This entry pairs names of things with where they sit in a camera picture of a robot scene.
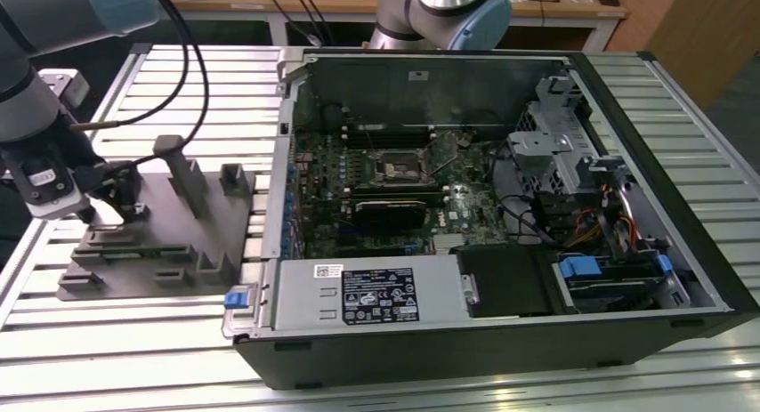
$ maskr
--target motherboard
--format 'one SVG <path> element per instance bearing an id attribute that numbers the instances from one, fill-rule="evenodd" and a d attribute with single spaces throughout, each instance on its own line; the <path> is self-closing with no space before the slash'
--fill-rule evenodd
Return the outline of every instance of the motherboard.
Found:
<path id="1" fill-rule="evenodd" d="M 390 138 L 370 126 L 297 136 L 303 257 L 446 254 L 455 246 L 506 242 L 486 180 L 502 142 L 474 136 L 451 129 Z"/>

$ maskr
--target barcode sticker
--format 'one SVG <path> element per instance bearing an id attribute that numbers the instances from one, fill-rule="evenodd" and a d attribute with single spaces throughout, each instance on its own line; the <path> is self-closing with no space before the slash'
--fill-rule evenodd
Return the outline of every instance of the barcode sticker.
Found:
<path id="1" fill-rule="evenodd" d="M 331 277 L 339 277 L 342 272 L 341 263 L 323 263 L 313 266 L 313 277 L 314 279 L 323 279 Z"/>

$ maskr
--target robotic arm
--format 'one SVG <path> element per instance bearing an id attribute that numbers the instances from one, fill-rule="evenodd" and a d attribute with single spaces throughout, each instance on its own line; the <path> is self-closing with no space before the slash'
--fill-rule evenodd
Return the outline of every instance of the robotic arm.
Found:
<path id="1" fill-rule="evenodd" d="M 510 16 L 509 0 L 378 0 L 369 47 L 490 50 Z"/>
<path id="2" fill-rule="evenodd" d="M 102 159 L 38 78 L 27 58 L 157 22 L 155 0 L 0 0 L 0 154 L 33 216 L 89 208 L 74 181 Z"/>

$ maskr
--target blue latch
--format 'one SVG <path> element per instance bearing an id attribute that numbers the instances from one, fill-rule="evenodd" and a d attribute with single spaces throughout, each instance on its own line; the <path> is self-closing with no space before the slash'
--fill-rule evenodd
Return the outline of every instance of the blue latch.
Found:
<path id="1" fill-rule="evenodd" d="M 662 269 L 665 274 L 673 271 L 673 263 L 669 261 L 669 258 L 665 254 L 657 255 L 657 263 L 659 264 L 659 268 Z"/>
<path id="2" fill-rule="evenodd" d="M 601 276 L 602 269 L 593 256 L 570 256 L 558 263 L 561 277 L 565 279 L 574 276 Z"/>
<path id="3" fill-rule="evenodd" d="M 223 296 L 223 309 L 241 310 L 247 308 L 247 293 L 246 292 L 226 292 Z"/>

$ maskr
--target black cable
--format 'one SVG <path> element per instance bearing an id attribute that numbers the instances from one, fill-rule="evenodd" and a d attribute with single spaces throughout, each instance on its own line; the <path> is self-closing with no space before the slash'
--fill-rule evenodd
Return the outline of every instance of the black cable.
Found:
<path id="1" fill-rule="evenodd" d="M 182 38 L 181 33 L 178 32 L 178 41 L 181 43 L 181 56 L 182 56 L 182 65 L 181 65 L 181 75 L 178 76 L 178 81 L 177 81 L 177 85 L 174 87 L 174 90 L 171 91 L 171 93 L 167 95 L 166 99 L 147 112 L 145 112 L 143 114 L 127 118 L 126 120 L 115 120 L 111 122 L 101 122 L 101 123 L 81 123 L 81 124 L 75 124 L 70 126 L 70 130 L 74 132 L 86 132 L 86 131 L 94 131 L 94 130 L 102 130 L 102 129 L 111 129 L 115 127 L 121 127 L 123 125 L 133 125 L 134 123 L 138 123 L 139 121 L 145 120 L 149 117 L 153 117 L 159 111 L 162 111 L 166 106 L 170 104 L 170 102 L 174 101 L 174 99 L 178 96 L 178 93 L 181 91 L 181 88 L 183 87 L 186 81 L 187 81 L 187 74 L 190 72 L 190 52 L 187 50 L 187 42 L 186 40 Z"/>
<path id="2" fill-rule="evenodd" d="M 282 9 L 282 6 L 279 5 L 279 2 L 277 0 L 271 0 L 271 3 L 274 4 L 274 7 L 277 8 L 277 11 L 279 12 L 279 14 L 282 15 L 282 17 L 285 18 L 285 20 L 287 21 L 289 26 L 295 30 L 295 32 L 298 34 L 301 34 L 303 36 L 303 38 L 306 38 L 306 40 L 309 40 L 309 43 L 314 46 L 319 46 L 321 42 L 319 39 L 313 36 L 311 34 L 309 34 L 306 31 L 302 30 L 302 28 L 298 26 L 298 24 L 293 21 L 293 19 L 289 17 L 287 12 L 285 12 L 285 10 Z"/>
<path id="3" fill-rule="evenodd" d="M 517 214 L 511 209 L 509 209 L 509 207 L 501 206 L 501 208 L 509 214 L 509 216 L 517 219 L 517 221 L 521 222 L 537 234 L 537 237 L 543 241 L 543 243 L 547 246 L 558 250 L 566 250 L 566 247 L 562 246 L 561 243 L 555 239 L 553 239 L 543 230 L 541 230 L 534 224 L 527 222 L 519 214 Z"/>
<path id="4" fill-rule="evenodd" d="M 546 25 L 546 14 L 543 13 L 543 3 L 558 3 L 558 0 L 525 0 L 537 1 L 537 6 L 541 9 L 541 28 Z"/>
<path id="5" fill-rule="evenodd" d="M 485 181 L 486 182 L 490 182 L 494 178 L 495 160 L 498 159 L 498 155 L 501 154 L 501 149 L 503 148 L 503 146 L 506 145 L 507 142 L 509 142 L 509 135 L 506 135 L 506 137 L 503 138 L 503 140 L 498 144 L 498 147 L 495 148 L 495 152 L 493 154 L 493 159 L 490 160 L 490 166 L 487 167 L 487 173 L 485 174 Z"/>
<path id="6" fill-rule="evenodd" d="M 498 203 L 501 203 L 507 198 L 519 198 L 519 200 L 522 200 L 526 203 L 533 201 L 533 198 L 530 196 L 526 196 L 525 194 L 506 194 L 505 196 L 501 196 L 498 198 Z"/>
<path id="7" fill-rule="evenodd" d="M 327 38 L 330 39 L 329 44 L 337 45 L 337 41 L 334 41 L 334 35 L 331 34 L 330 24 L 327 23 L 327 21 L 323 19 L 323 16 L 321 15 L 319 7 L 317 7 L 313 0 L 309 0 L 309 3 L 313 6 L 313 11 L 317 13 L 317 16 L 319 16 L 321 26 L 323 27 L 323 31 L 326 32 Z"/>
<path id="8" fill-rule="evenodd" d="M 298 0 L 299 1 L 299 6 L 303 8 L 303 11 L 306 12 L 306 16 L 309 16 L 309 22 L 310 22 L 310 27 L 313 28 L 313 32 L 317 35 L 317 37 L 319 38 L 319 41 L 323 43 L 323 35 L 321 34 L 321 29 L 317 26 L 317 21 L 313 20 L 313 15 L 310 14 L 310 10 L 309 7 L 306 6 L 306 2 L 303 0 Z"/>
<path id="9" fill-rule="evenodd" d="M 107 171 L 105 173 L 106 178 L 113 177 L 121 171 L 130 169 L 133 167 L 137 167 L 138 165 L 146 163 L 147 161 L 151 161 L 157 158 L 163 157 L 166 154 L 170 154 L 171 152 L 182 150 L 187 146 L 187 144 L 191 142 L 195 135 L 198 134 L 198 131 L 201 129 L 202 123 L 205 122 L 205 117 L 206 117 L 207 111 L 209 111 L 209 99 L 210 99 L 210 95 L 211 95 L 210 85 L 209 85 L 209 73 L 207 73 L 207 70 L 205 68 L 205 60 L 202 59 L 202 54 L 201 54 L 201 49 L 198 47 L 198 43 L 194 39 L 194 36 L 191 35 L 190 28 L 187 27 L 187 23 L 182 19 L 181 14 L 178 13 L 178 10 L 177 10 L 177 7 L 174 6 L 174 4 L 170 2 L 170 0 L 157 0 L 157 1 L 161 4 L 161 7 L 163 7 L 163 10 L 166 11 L 167 17 L 170 18 L 170 20 L 174 24 L 174 28 L 177 29 L 179 39 L 182 40 L 182 47 L 186 47 L 186 45 L 189 45 L 191 47 L 191 50 L 193 50 L 195 58 L 197 58 L 198 67 L 201 70 L 201 78 L 202 78 L 201 114 L 198 115 L 198 120 L 195 121 L 195 124 L 191 127 L 191 130 L 189 131 L 187 136 L 185 137 L 185 139 L 182 140 L 181 144 L 177 147 L 167 149 L 159 153 L 154 153 L 150 156 L 138 158 L 137 160 L 130 161 L 129 163 L 125 163 L 123 165 L 119 165 L 118 167 L 115 167 L 114 169 L 111 169 L 110 171 Z"/>

